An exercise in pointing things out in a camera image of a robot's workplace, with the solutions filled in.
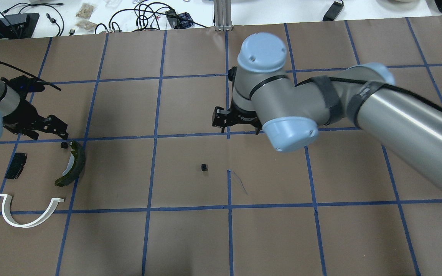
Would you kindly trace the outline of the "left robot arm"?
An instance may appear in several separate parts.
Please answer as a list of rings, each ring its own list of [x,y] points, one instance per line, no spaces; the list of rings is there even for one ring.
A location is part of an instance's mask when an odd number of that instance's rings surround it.
[[[21,73],[21,76],[12,79],[0,77],[0,138],[6,129],[32,140],[38,140],[41,132],[52,133],[67,140],[67,124],[55,115],[39,115],[37,109],[26,99],[30,93],[43,92],[46,86],[57,90],[60,88],[8,63],[0,61],[0,65]]]

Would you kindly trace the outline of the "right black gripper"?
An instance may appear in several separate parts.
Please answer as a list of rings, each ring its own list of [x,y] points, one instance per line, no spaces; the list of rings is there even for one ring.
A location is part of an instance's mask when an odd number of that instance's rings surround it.
[[[228,80],[232,83],[232,98],[228,110],[216,106],[212,115],[212,126],[221,128],[221,133],[224,133],[225,128],[232,127],[237,124],[251,125],[256,129],[256,134],[262,130],[262,124],[253,110],[244,110],[237,103],[235,103],[235,96],[240,96],[240,93],[235,88],[236,67],[228,70]],[[226,138],[230,139],[230,131],[226,130]]]

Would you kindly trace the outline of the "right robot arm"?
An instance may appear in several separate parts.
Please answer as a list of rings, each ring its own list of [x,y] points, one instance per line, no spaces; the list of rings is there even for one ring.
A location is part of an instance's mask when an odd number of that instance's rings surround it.
[[[293,84],[284,71],[287,55],[272,33],[244,39],[228,72],[231,103],[214,108],[213,127],[249,124],[275,150],[293,152],[314,142],[319,126],[347,118],[442,191],[442,107],[396,86],[377,62]]]

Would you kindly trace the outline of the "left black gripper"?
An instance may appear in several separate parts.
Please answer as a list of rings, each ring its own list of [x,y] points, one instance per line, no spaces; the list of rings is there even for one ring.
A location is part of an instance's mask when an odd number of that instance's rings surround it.
[[[7,90],[13,89],[18,94],[20,100],[16,109],[9,115],[2,117],[3,127],[11,133],[21,134],[32,140],[38,140],[39,131],[52,133],[63,140],[68,140],[68,125],[55,115],[42,117],[36,108],[26,100],[28,93],[39,93],[44,91],[45,85],[49,85],[56,90],[61,89],[50,82],[46,82],[38,77],[19,76],[11,80],[2,77]]]

